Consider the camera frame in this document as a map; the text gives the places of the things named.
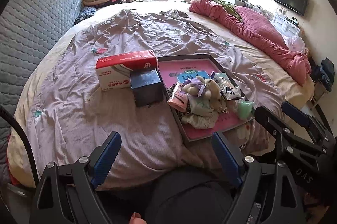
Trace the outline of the person's hand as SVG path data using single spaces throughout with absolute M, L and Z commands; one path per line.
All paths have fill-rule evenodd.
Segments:
M 147 222 L 141 218 L 139 213 L 133 213 L 130 218 L 129 224 L 147 224 Z

